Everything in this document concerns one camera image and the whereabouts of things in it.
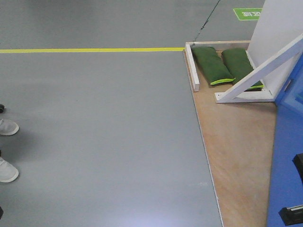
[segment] white wooden frame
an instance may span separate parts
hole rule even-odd
[[[216,41],[216,42],[195,42],[195,46],[212,46],[216,51],[224,51],[230,48],[241,47],[245,50],[248,48],[249,41]],[[185,43],[185,61],[188,65],[188,74],[191,80],[193,91],[199,91],[199,77],[196,70],[193,54],[191,52],[191,46],[193,42]]]
[[[248,41],[225,41],[225,42],[196,42],[195,45],[200,46],[212,46],[217,51],[221,51],[228,48],[240,47],[249,43]],[[189,74],[192,79],[192,86],[194,91],[199,90],[199,84],[196,82],[198,80],[198,76],[196,73],[196,66],[193,60],[192,52],[190,46],[193,43],[186,43],[185,52],[186,58],[189,65]],[[271,56],[268,60],[266,60],[263,64],[254,68],[254,70],[247,75],[245,78],[240,80],[230,89],[225,92],[217,92],[215,93],[215,98],[217,103],[239,103],[239,102],[273,102],[275,97],[271,94],[266,87],[264,87],[261,91],[250,91],[244,92],[253,84],[264,78],[266,75],[271,73],[273,70],[281,66],[290,58],[295,55],[301,53],[303,51],[303,34],[299,35],[292,42],[282,48],[280,51]],[[251,65],[254,66],[249,53],[248,58],[251,62]]]

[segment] yellow floor line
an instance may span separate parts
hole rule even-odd
[[[156,48],[77,48],[77,49],[2,49],[0,53],[81,53],[81,52],[176,52],[184,47]]]

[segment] white sneaker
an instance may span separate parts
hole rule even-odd
[[[0,157],[0,182],[12,182],[18,175],[19,171],[11,163]]]
[[[11,136],[17,133],[19,126],[10,120],[0,119],[0,135]]]

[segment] white wooden beam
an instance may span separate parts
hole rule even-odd
[[[185,60],[187,60],[187,63],[188,63],[189,74],[191,77],[191,82],[192,82],[191,85],[193,87],[193,91],[199,91],[199,86],[200,86],[199,77],[197,74],[194,57],[191,52],[191,48],[190,48],[189,44],[185,45],[185,54],[186,54]]]
[[[303,51],[303,34],[299,35],[292,42],[271,56],[268,60],[258,66],[249,75],[244,77],[227,91],[216,96],[218,103],[231,102],[234,98],[244,92],[246,89],[264,78],[267,74],[278,68],[288,59]]]
[[[237,97],[222,101],[221,96],[225,95],[225,92],[216,92],[216,103],[254,103],[254,102],[274,102],[274,97],[267,89],[262,91],[247,91],[239,94]]]

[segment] green floor sign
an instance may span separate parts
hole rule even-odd
[[[239,20],[258,20],[262,8],[234,8],[233,11]]]

